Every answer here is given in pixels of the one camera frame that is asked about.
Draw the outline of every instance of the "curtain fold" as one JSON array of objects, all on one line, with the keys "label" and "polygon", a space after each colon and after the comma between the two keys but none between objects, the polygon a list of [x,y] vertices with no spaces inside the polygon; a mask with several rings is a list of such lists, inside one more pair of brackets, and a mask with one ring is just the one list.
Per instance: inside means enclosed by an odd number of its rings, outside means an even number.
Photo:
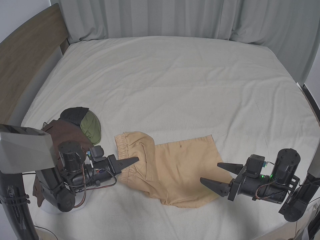
[{"label": "curtain fold", "polygon": [[267,46],[303,84],[320,42],[320,0],[51,0],[71,43],[186,36]]}]

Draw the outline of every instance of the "headboard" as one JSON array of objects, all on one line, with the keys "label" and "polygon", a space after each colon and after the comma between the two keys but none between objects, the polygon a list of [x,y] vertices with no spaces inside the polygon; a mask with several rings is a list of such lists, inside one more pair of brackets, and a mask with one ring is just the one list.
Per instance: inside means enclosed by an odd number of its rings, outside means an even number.
[{"label": "headboard", "polygon": [[24,93],[32,87],[30,85],[35,85],[36,75],[59,46],[64,54],[69,46],[67,37],[68,31],[56,3],[29,19],[0,43],[0,123],[10,124],[15,110],[26,113],[34,97],[27,108],[26,105],[19,106],[19,102],[25,103]]}]

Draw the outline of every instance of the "tan shorts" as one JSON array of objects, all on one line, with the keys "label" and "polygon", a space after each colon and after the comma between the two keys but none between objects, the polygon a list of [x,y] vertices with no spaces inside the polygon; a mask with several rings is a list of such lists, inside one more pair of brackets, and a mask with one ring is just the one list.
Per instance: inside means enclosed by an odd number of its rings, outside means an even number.
[{"label": "tan shorts", "polygon": [[118,180],[163,205],[198,208],[218,197],[200,183],[201,177],[226,183],[232,179],[217,167],[222,159],[211,135],[155,145],[149,135],[135,131],[116,136],[115,142],[119,159],[139,157]]}]

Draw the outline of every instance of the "fitted sheet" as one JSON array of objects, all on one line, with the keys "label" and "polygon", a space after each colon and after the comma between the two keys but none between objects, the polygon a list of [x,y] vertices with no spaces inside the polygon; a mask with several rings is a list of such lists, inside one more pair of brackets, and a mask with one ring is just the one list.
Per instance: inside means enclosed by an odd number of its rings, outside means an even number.
[{"label": "fitted sheet", "polygon": [[[114,136],[123,132],[144,132],[155,144],[211,134],[227,163],[244,164],[251,154],[274,162],[279,150],[293,148],[301,156],[296,175],[303,180],[320,138],[306,98],[273,52],[225,40],[149,36],[74,43],[22,126],[41,129],[76,106],[100,119],[105,155],[117,155]],[[268,165],[262,173],[271,170]],[[29,194],[32,184],[33,177],[26,177]],[[234,202],[220,197],[183,209],[122,183],[93,191],[86,206],[72,213],[47,214],[34,197],[29,205],[36,225],[65,240],[248,240],[286,222],[280,207],[239,195]]]}]

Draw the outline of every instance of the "wall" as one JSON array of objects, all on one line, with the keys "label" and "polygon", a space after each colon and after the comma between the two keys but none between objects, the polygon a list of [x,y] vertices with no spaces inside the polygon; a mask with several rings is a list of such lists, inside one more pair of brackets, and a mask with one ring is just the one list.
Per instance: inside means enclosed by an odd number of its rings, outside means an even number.
[{"label": "wall", "polygon": [[315,56],[310,73],[306,79],[305,86],[320,108],[320,46]]},{"label": "wall", "polygon": [[[0,0],[0,42],[50,5],[50,0]],[[1,239],[17,240],[2,205],[0,205],[0,236]]]}]

